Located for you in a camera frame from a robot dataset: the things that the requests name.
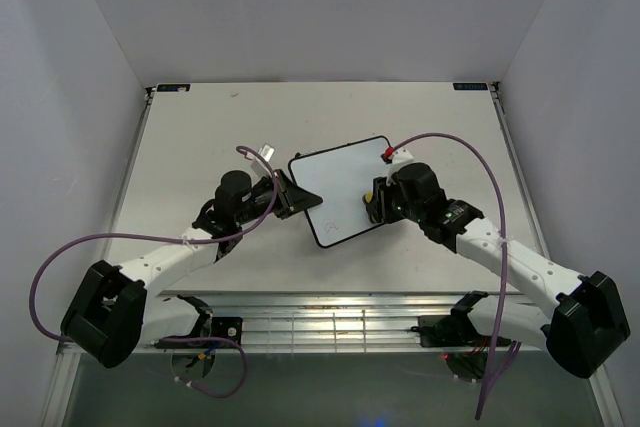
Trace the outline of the small black-framed whiteboard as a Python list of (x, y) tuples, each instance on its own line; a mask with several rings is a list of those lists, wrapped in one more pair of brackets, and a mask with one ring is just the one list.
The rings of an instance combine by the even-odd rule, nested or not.
[(382, 154), (390, 146), (379, 135), (289, 161), (295, 184), (322, 198), (320, 205), (306, 210), (319, 247), (331, 248), (377, 228), (368, 218), (363, 196), (372, 190), (376, 178), (386, 175)]

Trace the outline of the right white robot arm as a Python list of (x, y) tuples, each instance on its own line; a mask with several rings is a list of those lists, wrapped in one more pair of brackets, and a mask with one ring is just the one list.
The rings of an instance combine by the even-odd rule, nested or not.
[(600, 271), (586, 276), (519, 242), (503, 242), (479, 209), (446, 196), (428, 165), (414, 162), (376, 178), (363, 203), (371, 222), (411, 221), (430, 241), (504, 275), (529, 300), (523, 305), (469, 292), (447, 317), (418, 328), (429, 341), (462, 346), (496, 334), (544, 350), (565, 371), (589, 378), (628, 339), (630, 327), (610, 277)]

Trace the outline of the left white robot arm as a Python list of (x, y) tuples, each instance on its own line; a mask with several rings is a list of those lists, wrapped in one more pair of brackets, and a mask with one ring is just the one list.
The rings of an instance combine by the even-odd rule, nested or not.
[(216, 329), (207, 304), (194, 296), (165, 297), (163, 291), (228, 255), (246, 224), (262, 215), (286, 219), (322, 202), (282, 170), (258, 182), (244, 171), (224, 174), (178, 243), (119, 265), (93, 264), (63, 317), (62, 334), (107, 368), (139, 345), (170, 348), (182, 338), (192, 348), (211, 346)]

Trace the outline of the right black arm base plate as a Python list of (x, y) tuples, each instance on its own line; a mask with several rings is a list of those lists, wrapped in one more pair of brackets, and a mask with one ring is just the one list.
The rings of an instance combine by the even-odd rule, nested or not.
[(467, 317), (447, 315), (435, 321), (419, 316), (409, 331), (419, 336), (422, 347), (489, 347), (491, 336), (480, 334)]

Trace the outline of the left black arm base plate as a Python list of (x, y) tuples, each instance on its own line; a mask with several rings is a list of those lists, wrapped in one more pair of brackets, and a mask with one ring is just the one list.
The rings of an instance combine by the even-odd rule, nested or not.
[(194, 326), (184, 335), (165, 335), (155, 341), (153, 346), (158, 349), (186, 348), (202, 349), (229, 348), (228, 344), (219, 341), (197, 341), (197, 338), (219, 337), (241, 344), (243, 319), (241, 317), (211, 317), (200, 316)]

